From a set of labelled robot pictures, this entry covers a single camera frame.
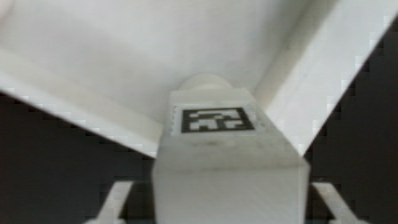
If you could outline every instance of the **white post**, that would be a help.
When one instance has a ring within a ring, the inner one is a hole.
[[[156,223],[301,224],[307,163],[248,91],[193,80],[170,96],[152,169]]]
[[[88,220],[85,224],[124,224],[124,220],[118,218],[122,206],[131,190],[133,182],[115,182],[108,197],[102,203],[102,208],[97,213],[97,218]]]

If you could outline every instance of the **white panel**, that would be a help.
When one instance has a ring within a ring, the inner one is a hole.
[[[255,97],[300,154],[398,12],[396,0],[316,0]]]
[[[163,121],[184,79],[254,89],[307,0],[15,0],[0,45]]]

